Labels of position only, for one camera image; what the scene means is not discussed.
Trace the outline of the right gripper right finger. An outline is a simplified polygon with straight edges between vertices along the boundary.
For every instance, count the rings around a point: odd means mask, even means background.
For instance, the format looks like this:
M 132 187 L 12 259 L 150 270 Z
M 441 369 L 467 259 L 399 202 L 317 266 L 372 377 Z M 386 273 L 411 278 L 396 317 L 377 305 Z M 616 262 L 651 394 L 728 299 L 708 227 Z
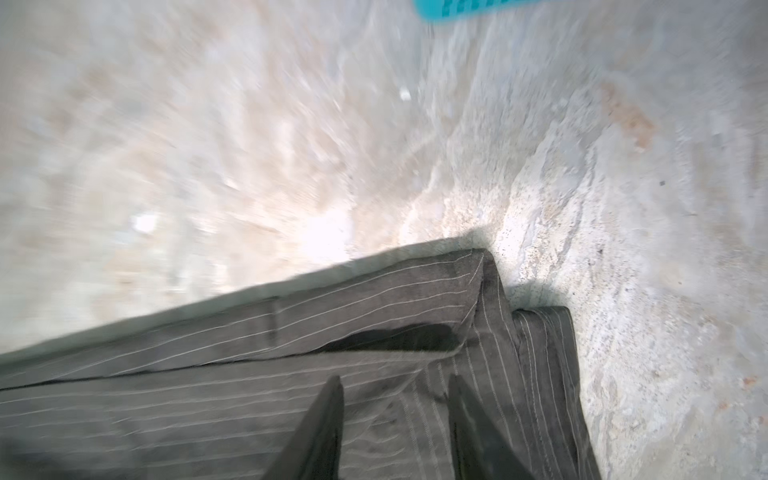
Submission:
M 452 374 L 447 394 L 454 477 L 458 480 L 533 480 L 466 381 Z

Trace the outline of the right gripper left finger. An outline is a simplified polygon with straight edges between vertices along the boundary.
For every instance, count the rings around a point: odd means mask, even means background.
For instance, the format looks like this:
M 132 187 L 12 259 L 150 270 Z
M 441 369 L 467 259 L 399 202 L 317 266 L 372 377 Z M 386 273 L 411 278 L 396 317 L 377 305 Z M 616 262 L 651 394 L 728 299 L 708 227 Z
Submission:
M 339 478 L 343 439 L 344 388 L 330 377 L 263 479 Z

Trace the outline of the dark grey pinstripe shirt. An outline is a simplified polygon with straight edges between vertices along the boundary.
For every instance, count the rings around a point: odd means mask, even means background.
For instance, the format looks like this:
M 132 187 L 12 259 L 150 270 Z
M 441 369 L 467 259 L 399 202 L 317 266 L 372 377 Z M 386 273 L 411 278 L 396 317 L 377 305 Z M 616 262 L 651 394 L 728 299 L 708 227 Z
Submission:
M 511 308 L 485 249 L 203 308 L 3 365 L 2 477 L 259 479 L 334 376 L 344 479 L 452 478 L 452 376 L 533 477 L 600 475 L 570 312 Z

